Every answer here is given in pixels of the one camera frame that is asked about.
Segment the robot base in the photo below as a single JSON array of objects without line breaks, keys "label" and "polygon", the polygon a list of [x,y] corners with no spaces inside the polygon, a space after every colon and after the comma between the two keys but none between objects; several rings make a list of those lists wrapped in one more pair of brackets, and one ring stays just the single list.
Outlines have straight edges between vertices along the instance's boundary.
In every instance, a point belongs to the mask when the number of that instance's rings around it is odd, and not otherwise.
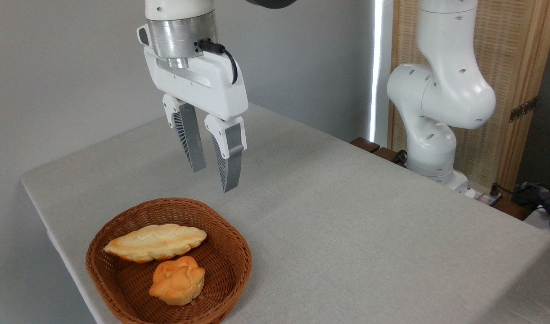
[{"label": "robot base", "polygon": [[439,182],[454,191],[458,191],[458,193],[466,195],[467,197],[475,198],[475,190],[471,189],[467,177],[461,172],[453,170],[444,176],[427,176],[425,178]]}]

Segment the electrical cable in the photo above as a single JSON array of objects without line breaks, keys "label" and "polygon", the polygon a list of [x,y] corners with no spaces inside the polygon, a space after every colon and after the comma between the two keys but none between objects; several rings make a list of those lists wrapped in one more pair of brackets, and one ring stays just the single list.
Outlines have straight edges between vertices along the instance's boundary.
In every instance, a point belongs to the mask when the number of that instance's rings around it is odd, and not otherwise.
[{"label": "electrical cable", "polygon": [[549,203],[545,203],[545,200],[548,200],[549,198],[547,199],[544,199],[543,201],[537,201],[537,200],[534,200],[534,199],[529,199],[527,197],[524,197],[524,196],[521,196],[521,195],[518,195],[517,193],[514,193],[513,191],[509,190],[509,189],[505,189],[504,187],[501,187],[499,185],[499,183],[495,182],[493,183],[493,186],[496,186],[497,188],[505,191],[506,193],[512,195],[513,197],[516,197],[517,199],[521,199],[521,200],[524,200],[524,201],[528,201],[529,203],[532,203],[536,206],[538,205],[542,205],[542,206],[545,206],[545,207],[549,207],[550,208],[550,204]]},{"label": "electrical cable", "polygon": [[207,51],[215,54],[227,55],[227,57],[231,61],[231,68],[233,70],[233,82],[231,82],[231,84],[235,84],[237,82],[237,79],[239,77],[237,64],[235,63],[235,59],[233,58],[233,55],[231,55],[231,53],[229,53],[229,51],[225,49],[225,46],[218,43],[213,43],[210,38],[201,39],[199,43],[195,43],[195,45],[198,45],[199,48],[202,49],[203,51]]}]

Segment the woven basket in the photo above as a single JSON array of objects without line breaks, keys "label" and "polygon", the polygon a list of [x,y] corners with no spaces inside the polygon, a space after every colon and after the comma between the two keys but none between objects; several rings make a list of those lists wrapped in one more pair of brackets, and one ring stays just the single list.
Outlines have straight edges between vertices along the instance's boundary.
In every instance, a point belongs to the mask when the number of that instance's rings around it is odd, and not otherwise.
[{"label": "woven basket", "polygon": [[[103,251],[114,238],[148,225],[175,223],[207,232],[188,256],[205,268],[201,294],[184,306],[169,306],[148,291],[161,261],[139,264]],[[86,255],[90,278],[109,310],[125,324],[215,324],[232,310],[251,273],[251,252],[242,235],[209,206],[185,198],[146,201],[109,221]]]}]

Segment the metal hinge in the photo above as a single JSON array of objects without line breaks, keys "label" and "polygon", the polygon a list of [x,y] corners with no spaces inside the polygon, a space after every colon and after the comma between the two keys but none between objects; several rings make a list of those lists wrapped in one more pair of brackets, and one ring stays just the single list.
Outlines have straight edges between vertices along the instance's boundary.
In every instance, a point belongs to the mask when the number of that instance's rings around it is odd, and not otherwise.
[{"label": "metal hinge", "polygon": [[536,104],[537,104],[537,97],[513,109],[511,111],[511,116],[509,117],[509,123],[511,123],[512,121],[514,121],[515,119],[518,119],[523,115],[526,115],[526,113],[535,109]]}]

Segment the golden crust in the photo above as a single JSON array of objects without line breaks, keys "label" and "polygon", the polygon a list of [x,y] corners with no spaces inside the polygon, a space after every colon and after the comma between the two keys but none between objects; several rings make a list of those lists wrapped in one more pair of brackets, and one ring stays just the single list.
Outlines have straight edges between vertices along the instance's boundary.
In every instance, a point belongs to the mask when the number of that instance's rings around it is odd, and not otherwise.
[{"label": "golden crust", "polygon": [[169,305],[182,306],[199,296],[205,284],[205,269],[191,256],[158,265],[149,294]]},{"label": "golden crust", "polygon": [[207,233],[196,227],[149,225],[111,240],[104,251],[138,263],[169,260],[196,248],[206,237]]}]

